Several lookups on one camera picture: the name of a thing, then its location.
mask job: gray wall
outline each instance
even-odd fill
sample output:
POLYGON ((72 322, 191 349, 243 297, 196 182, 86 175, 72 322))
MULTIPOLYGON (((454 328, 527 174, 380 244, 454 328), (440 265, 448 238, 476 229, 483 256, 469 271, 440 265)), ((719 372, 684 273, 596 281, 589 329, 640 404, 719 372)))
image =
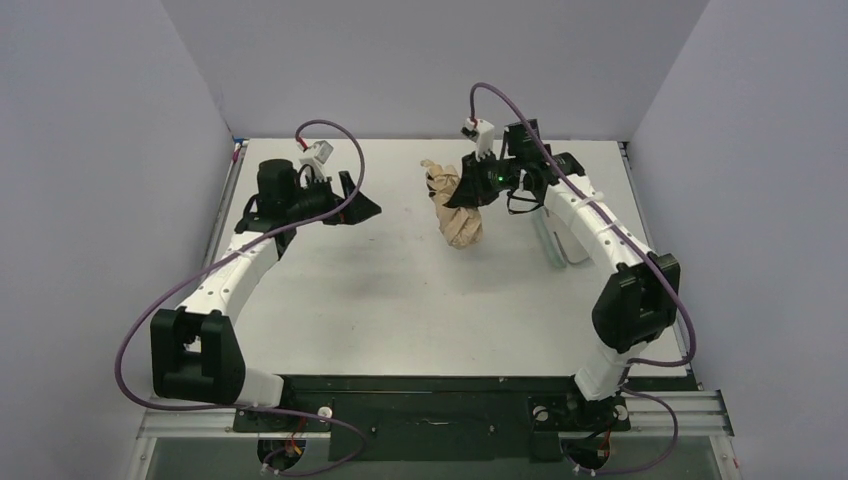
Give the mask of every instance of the gray wall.
MULTIPOLYGON (((628 139, 707 1, 162 3, 239 135, 290 135, 306 115, 362 136, 456 136, 484 80, 549 138, 628 139)), ((482 117, 514 121, 481 96, 482 117)))
POLYGON ((114 354, 200 263, 232 144, 156 0, 0 2, 0 45, 0 477, 122 478, 114 354))
POLYGON ((746 479, 844 478, 848 3, 712 0, 630 154, 746 479))

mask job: cable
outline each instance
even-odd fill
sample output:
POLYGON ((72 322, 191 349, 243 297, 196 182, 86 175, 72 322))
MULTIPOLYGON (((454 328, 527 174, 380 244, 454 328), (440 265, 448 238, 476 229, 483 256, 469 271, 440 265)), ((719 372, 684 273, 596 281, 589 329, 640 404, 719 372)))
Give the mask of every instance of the cable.
MULTIPOLYGON (((503 100, 504 103, 507 104, 507 106, 512 110, 512 112, 515 114, 515 116, 518 117, 518 120, 521 122, 521 124, 524 126, 524 128, 527 129, 527 134, 533 140, 533 143, 536 144, 536 147, 539 148, 539 151, 542 153, 542 155, 545 158, 545 161, 548 162, 548 165, 551 167, 551 169, 554 171, 554 173, 557 174, 557 176, 560 178, 560 180, 562 180, 565 183, 565 185, 572 192, 574 192, 574 194, 580 200, 586 200, 587 195, 585 193, 583 193, 579 188, 577 188, 577 186, 574 185, 574 183, 571 182, 571 180, 568 179, 568 177, 565 175, 565 173, 563 173, 563 171, 559 168, 559 165, 557 165, 557 162, 553 159, 551 154, 548 153, 548 150, 545 148, 545 144, 542 143, 542 139, 539 138, 539 135, 530 126, 530 122, 527 121, 527 117, 525 117, 524 114, 521 113, 521 110, 519 110, 519 108, 515 104, 515 102, 513 102, 509 97, 506 96, 505 93, 500 91, 497 87, 490 85, 488 83, 485 83, 485 82, 475 83, 471 87, 471 93, 469 95, 470 104, 471 104, 471 117, 470 117, 471 120, 476 122, 476 110, 475 110, 475 107, 474 107, 474 92, 478 88, 483 88, 485 90, 488 90, 488 91, 494 93, 495 95, 500 97, 500 99, 503 100)), ((609 217, 609 215, 607 215, 607 213, 604 211, 604 209, 601 208, 597 203, 595 203, 594 201, 591 201, 591 200, 588 202, 588 205, 590 207, 592 207, 592 209, 595 211, 595 213, 597 213, 598 216, 601 217, 601 219, 607 223, 607 225, 610 225, 610 229, 613 232, 615 232, 615 234, 621 239, 621 241, 623 241, 625 244, 627 244, 627 246, 630 247, 631 250, 633 250, 633 253, 638 255, 639 258, 643 262, 645 262, 645 265, 647 265, 648 268, 651 269, 651 272, 653 272, 654 276, 657 277, 657 280, 660 282, 660 285, 662 285, 663 289, 665 289, 665 291, 668 293, 669 297, 671 297, 671 300, 674 302, 674 305, 680 311, 680 316, 683 318, 683 323, 686 326, 686 335, 689 337, 689 351, 686 352, 686 355, 684 355, 683 358, 681 358, 680 360, 676 360, 676 361, 672 361, 672 362, 664 362, 664 361, 650 360, 650 359, 644 359, 644 358, 631 358, 628 361, 628 364, 641 363, 641 364, 645 364, 645 365, 653 365, 655 367, 682 367, 684 365, 687 365, 688 363, 690 363, 692 361, 692 358, 694 358, 694 356, 695 356, 695 350, 697 349, 697 341, 695 339, 695 327, 694 327, 694 325, 692 325, 692 319, 689 315, 689 311, 686 309, 686 306, 683 305, 683 302, 680 300, 680 297, 677 295, 677 292, 675 292, 674 288, 671 286, 671 284, 668 283, 668 280, 666 280, 665 275, 662 274, 659 267, 657 267, 657 265, 650 259, 650 257, 648 257, 648 255, 645 254, 645 252, 643 252, 638 246, 636 246, 636 244, 633 242, 633 240, 630 239, 628 234, 625 234, 624 231, 622 231, 621 228, 618 227, 618 225, 613 223, 612 219, 609 217)))
POLYGON ((289 445, 292 447, 292 450, 295 451, 298 455, 303 455, 303 452, 300 450, 300 447, 297 446, 297 443, 294 441, 294 436, 297 435, 297 432, 300 431, 301 428, 306 426, 306 419, 300 417, 300 421, 297 423, 297 428, 292 432, 291 437, 289 437, 289 445))
POLYGON ((617 469, 614 469, 614 470, 593 471, 593 470, 583 468, 580 465, 576 465, 575 466, 575 472, 579 471, 579 472, 583 472, 583 473, 588 473, 588 474, 593 475, 593 476, 594 475, 633 475, 635 473, 641 473, 641 472, 644 472, 646 470, 650 470, 650 469, 654 468, 655 466, 659 465, 662 461, 664 461, 666 458, 668 458, 669 455, 671 455, 671 452, 674 451, 674 447, 677 446, 677 439, 679 438, 679 433, 680 433, 679 425, 678 425, 678 422, 677 422, 677 414, 674 413, 674 410, 671 408, 671 406, 668 403, 666 403, 663 399, 661 399, 659 397, 655 397, 653 395, 649 395, 649 394, 643 393, 643 392, 637 392, 637 391, 634 391, 634 390, 630 390, 627 387, 622 387, 621 391, 624 392, 624 393, 627 393, 629 395, 633 395, 634 397, 641 397, 641 398, 646 398, 648 400, 653 400, 653 401, 659 403, 660 405, 662 405, 663 408, 668 410, 668 414, 671 415, 671 423, 672 423, 672 428, 673 428, 673 431, 672 431, 672 434, 671 434, 671 442, 668 444, 668 448, 666 448, 665 451, 660 456, 658 456, 657 458, 651 460, 648 463, 645 463, 644 465, 639 465, 638 467, 617 468, 617 469))
POLYGON ((300 177, 303 176, 303 172, 306 171, 306 167, 309 167, 309 171, 312 173, 312 176, 306 179, 306 183, 312 183, 315 178, 315 167, 308 163, 304 163, 301 165, 300 170, 297 171, 297 184, 300 186, 300 177))
MULTIPOLYGON (((124 355, 126 354, 127 347, 129 346, 130 341, 132 340, 133 336, 135 336, 135 334, 138 332, 138 330, 141 328, 141 326, 144 324, 145 320, 147 320, 147 318, 150 317, 150 315, 152 315, 153 312, 155 312, 163 303, 165 303, 165 301, 167 301, 169 298, 173 297, 175 294, 177 294, 177 292, 179 292, 183 288, 192 284, 196 280, 199 280, 203 276, 214 272, 215 270, 221 268, 222 266, 228 264, 229 262, 232 262, 234 259, 236 259, 240 255, 246 253, 251 248, 255 247, 259 243, 261 243, 261 242, 263 242, 263 241, 265 241, 269 238, 273 238, 276 235, 279 235, 283 232, 287 232, 289 230, 293 230, 293 229, 298 228, 298 227, 303 227, 305 225, 309 225, 310 223, 320 222, 320 221, 322 221, 326 218, 330 218, 333 215, 336 215, 337 213, 341 212, 348 205, 350 205, 350 203, 353 201, 353 199, 359 193, 359 189, 362 187, 362 181, 365 179, 365 154, 362 152, 362 146, 359 144, 359 141, 356 140, 356 138, 353 136, 353 134, 348 129, 344 128, 343 126, 339 125, 338 123, 332 122, 330 120, 322 120, 322 119, 310 120, 310 121, 302 124, 301 126, 299 126, 297 128, 297 130, 295 131, 295 138, 300 138, 300 132, 302 132, 304 128, 309 127, 311 125, 327 125, 327 126, 333 127, 335 129, 337 129, 338 131, 340 131, 342 134, 344 134, 344 136, 346 136, 348 139, 350 139, 351 142, 353 142, 353 146, 356 147, 356 153, 359 155, 359 168, 360 168, 359 169, 359 178, 356 179, 356 185, 354 185, 353 191, 351 191, 350 195, 348 197, 346 197, 344 199, 344 201, 342 201, 338 206, 336 206, 336 208, 334 208, 334 209, 332 209, 332 210, 330 210, 326 213, 322 213, 321 215, 317 215, 315 217, 308 218, 306 220, 302 220, 300 222, 295 222, 295 223, 291 223, 291 224, 288 224, 288 225, 284 225, 282 227, 275 228, 273 230, 270 230, 270 231, 264 233, 263 235, 257 237, 256 239, 242 245, 241 248, 239 248, 235 252, 231 253, 230 255, 218 260, 217 262, 212 263, 208 267, 199 270, 198 272, 189 276, 185 280, 177 283, 176 285, 171 287, 168 291, 163 293, 162 296, 157 298, 153 303, 151 303, 150 306, 148 306, 141 313, 141 315, 139 315, 139 317, 133 322, 132 326, 130 326, 130 329, 127 332, 126 336, 124 336, 124 339, 121 340, 121 344, 118 347, 118 353, 115 355, 115 365, 114 365, 115 383, 118 384, 118 389, 121 390, 121 393, 123 393, 124 396, 127 397, 133 403, 140 405, 142 407, 153 409, 153 410, 163 410, 163 411, 169 411, 169 412, 190 412, 190 411, 197 411, 197 410, 215 410, 215 409, 219 409, 219 408, 231 408, 231 407, 233 407, 233 405, 163 405, 163 404, 153 403, 151 401, 145 400, 145 399, 139 397, 138 395, 136 395, 135 393, 133 393, 133 391, 130 390, 129 387, 127 386, 127 383, 124 379, 124 374, 123 374, 124 355)), ((305 142, 303 142, 303 139, 300 139, 300 142, 301 142, 302 145, 305 144, 305 142)), ((249 410, 252 410, 252 411, 255 411, 255 412, 273 413, 273 414, 279 414, 279 415, 293 415, 293 416, 297 416, 297 417, 301 417, 301 418, 312 418, 312 419, 315 419, 315 420, 329 422, 329 423, 347 428, 348 430, 356 433, 363 441, 360 448, 357 449, 355 452, 351 453, 350 455, 345 456, 344 458, 342 458, 341 460, 339 460, 339 461, 337 461, 333 464, 330 464, 328 466, 321 467, 320 469, 315 470, 314 473, 313 472, 303 472, 303 473, 300 473, 300 474, 296 474, 296 475, 292 474, 292 475, 289 475, 289 476, 308 476, 308 475, 314 475, 315 473, 325 472, 327 470, 333 469, 333 468, 341 465, 342 463, 347 462, 348 460, 359 455, 365 449, 365 446, 367 445, 367 438, 365 437, 365 435, 361 431, 359 431, 359 429, 357 429, 353 425, 346 423, 346 422, 343 422, 341 420, 336 420, 334 418, 319 417, 318 415, 315 415, 315 414, 312 414, 312 413, 298 412, 298 411, 295 411, 295 410, 287 410, 287 409, 283 409, 283 408, 254 407, 254 408, 250 408, 249 410)))
MULTIPOLYGON (((354 459, 357 455, 362 453, 362 451, 365 450, 365 447, 368 445, 368 437, 366 437, 365 434, 362 433, 362 430, 356 428, 355 426, 353 426, 353 425, 351 425, 347 422, 343 422, 343 421, 337 420, 335 418, 322 417, 322 416, 316 415, 314 413, 298 412, 298 411, 295 411, 295 410, 286 410, 286 409, 283 409, 283 408, 254 407, 254 408, 251 408, 250 410, 252 410, 254 412, 260 412, 260 413, 279 413, 279 414, 282 414, 282 415, 297 415, 299 417, 307 418, 307 419, 310 419, 310 420, 319 420, 321 422, 332 423, 334 425, 339 425, 340 427, 344 427, 344 428, 350 430, 351 432, 355 433, 356 436, 358 436, 359 439, 361 440, 359 448, 356 449, 353 453, 349 453, 349 454, 345 455, 344 457, 336 460, 335 462, 333 462, 329 465, 324 465, 323 467, 319 467, 319 468, 316 468, 316 469, 313 469, 313 470, 309 470, 307 472, 279 472, 279 475, 282 476, 282 477, 311 477, 311 476, 317 475, 319 473, 324 473, 328 470, 332 470, 332 469, 354 459)), ((265 458, 262 460, 263 470, 269 468, 268 465, 271 464, 270 462, 275 456, 277 456, 281 453, 284 453, 285 451, 286 451, 286 448, 285 448, 285 446, 283 446, 282 448, 278 448, 278 449, 274 450, 273 452, 269 453, 268 455, 265 455, 265 458)))

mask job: screw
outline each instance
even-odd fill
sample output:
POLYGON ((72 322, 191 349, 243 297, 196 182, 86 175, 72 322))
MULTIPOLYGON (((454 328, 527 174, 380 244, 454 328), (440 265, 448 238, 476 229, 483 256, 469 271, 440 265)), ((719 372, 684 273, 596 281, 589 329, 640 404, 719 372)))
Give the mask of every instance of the screw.
POLYGON ((318 409, 318 416, 324 418, 333 418, 333 409, 330 407, 321 407, 318 409))

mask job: white connector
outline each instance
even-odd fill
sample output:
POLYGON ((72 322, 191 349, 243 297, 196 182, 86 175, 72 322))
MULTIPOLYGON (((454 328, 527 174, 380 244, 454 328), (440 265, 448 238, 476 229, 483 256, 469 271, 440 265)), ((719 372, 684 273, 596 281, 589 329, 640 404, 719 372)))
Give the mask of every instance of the white connector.
POLYGON ((492 149, 495 143, 495 126, 481 119, 465 119, 465 128, 463 131, 470 132, 466 136, 477 144, 475 153, 477 160, 482 160, 489 155, 494 155, 492 149))
POLYGON ((309 180, 324 180, 324 164, 333 153, 333 146, 326 140, 319 140, 300 154, 300 164, 309 165, 303 174, 309 180))

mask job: black joint housing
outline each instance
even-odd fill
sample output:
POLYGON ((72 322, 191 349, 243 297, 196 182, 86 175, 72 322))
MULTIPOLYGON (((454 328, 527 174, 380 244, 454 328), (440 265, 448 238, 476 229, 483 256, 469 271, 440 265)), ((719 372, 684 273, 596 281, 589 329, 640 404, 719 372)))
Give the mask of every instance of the black joint housing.
POLYGON ((153 390, 164 398, 231 405, 244 386, 245 365, 230 318, 160 309, 150 322, 153 390), (186 345, 200 338, 201 351, 186 345))
MULTIPOLYGON (((677 292, 680 286, 677 259, 671 254, 658 257, 648 253, 648 257, 677 292)), ((676 315, 677 306, 648 265, 620 264, 592 310, 592 323, 604 344, 624 353, 638 343, 659 338, 674 323, 676 315)))

